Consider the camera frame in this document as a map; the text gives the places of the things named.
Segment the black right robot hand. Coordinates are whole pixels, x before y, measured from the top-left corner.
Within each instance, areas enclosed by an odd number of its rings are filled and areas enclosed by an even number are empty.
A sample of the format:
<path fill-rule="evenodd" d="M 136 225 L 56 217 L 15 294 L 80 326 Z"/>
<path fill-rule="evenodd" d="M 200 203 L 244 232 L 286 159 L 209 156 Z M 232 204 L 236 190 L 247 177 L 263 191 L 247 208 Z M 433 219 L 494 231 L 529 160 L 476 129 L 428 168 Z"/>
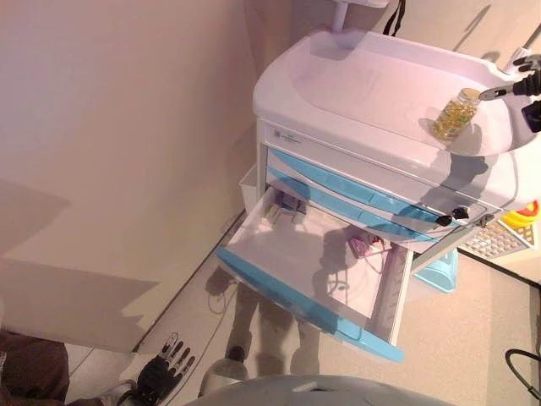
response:
<path fill-rule="evenodd" d="M 479 94 L 480 101 L 492 101 L 502 96 L 539 96 L 540 95 L 540 55 L 533 54 L 518 58 L 512 62 L 512 66 L 519 73 L 532 71 L 523 79 L 492 89 L 487 89 Z"/>

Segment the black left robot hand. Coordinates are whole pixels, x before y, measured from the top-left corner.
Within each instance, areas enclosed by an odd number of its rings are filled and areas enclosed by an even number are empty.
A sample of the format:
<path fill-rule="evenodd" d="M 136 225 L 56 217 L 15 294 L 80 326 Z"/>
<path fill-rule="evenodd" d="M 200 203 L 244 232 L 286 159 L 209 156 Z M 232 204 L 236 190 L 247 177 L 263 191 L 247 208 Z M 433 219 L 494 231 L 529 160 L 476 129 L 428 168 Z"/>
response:
<path fill-rule="evenodd" d="M 139 393 L 151 403 L 159 403 L 184 378 L 194 362 L 191 348 L 184 344 L 177 332 L 171 333 L 161 351 L 140 372 L 137 380 Z"/>

